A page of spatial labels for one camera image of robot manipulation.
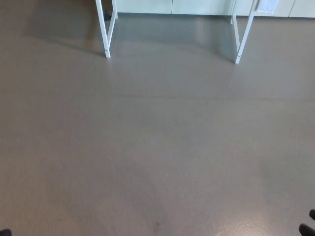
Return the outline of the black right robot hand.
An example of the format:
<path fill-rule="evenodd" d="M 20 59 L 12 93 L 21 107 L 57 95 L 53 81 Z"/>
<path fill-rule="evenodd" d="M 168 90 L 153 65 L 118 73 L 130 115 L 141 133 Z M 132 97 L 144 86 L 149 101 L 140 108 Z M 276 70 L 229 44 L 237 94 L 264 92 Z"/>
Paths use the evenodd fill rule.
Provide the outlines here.
<path fill-rule="evenodd" d="M 310 210 L 309 217 L 315 221 L 315 209 Z M 315 236 L 315 230 L 304 223 L 299 225 L 298 230 L 301 236 Z"/>

